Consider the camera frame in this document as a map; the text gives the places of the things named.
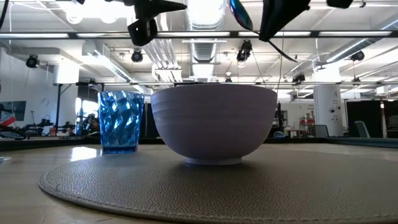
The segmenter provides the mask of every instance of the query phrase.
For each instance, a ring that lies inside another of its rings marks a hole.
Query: spotlight
[[[134,50],[134,53],[131,56],[131,60],[133,62],[142,62],[142,53],[141,50],[137,49]]]
[[[359,77],[354,77],[354,79],[352,80],[352,82],[358,82],[360,83],[361,80],[359,79]]]
[[[293,77],[292,82],[294,83],[300,83],[305,81],[305,75],[303,73],[299,73],[295,77]]]
[[[250,57],[250,51],[252,50],[252,45],[250,40],[244,40],[241,48],[239,49],[236,60],[238,62],[245,62]]]
[[[356,60],[362,61],[364,58],[365,58],[365,54],[362,51],[360,51],[360,52],[353,54],[349,59],[351,59],[353,62],[355,62]]]
[[[26,66],[28,68],[37,68],[40,65],[38,57],[37,55],[29,55],[29,58],[26,60]]]

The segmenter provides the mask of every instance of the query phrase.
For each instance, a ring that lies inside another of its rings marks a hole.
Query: round placemat
[[[398,164],[259,149],[233,166],[184,163],[170,150],[71,162],[39,180],[84,207],[185,223],[374,223],[398,220]]]

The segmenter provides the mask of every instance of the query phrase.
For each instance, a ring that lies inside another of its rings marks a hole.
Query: ventilation duct
[[[191,31],[221,30],[224,24],[226,0],[185,0],[185,17]],[[217,53],[217,44],[192,43],[190,51],[193,63],[192,73],[198,78],[211,77]]]

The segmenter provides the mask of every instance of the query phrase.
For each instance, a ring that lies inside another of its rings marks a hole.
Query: metal pole
[[[60,118],[61,87],[62,84],[58,84],[57,117],[55,118],[55,136],[57,136],[58,133],[58,121]]]

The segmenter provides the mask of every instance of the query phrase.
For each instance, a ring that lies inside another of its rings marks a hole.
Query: office chair
[[[368,129],[366,128],[365,122],[355,121],[356,128],[358,128],[359,136],[361,138],[370,138]]]
[[[327,125],[324,124],[311,125],[310,127],[308,127],[308,130],[310,131],[310,135],[316,138],[329,137],[329,130]]]

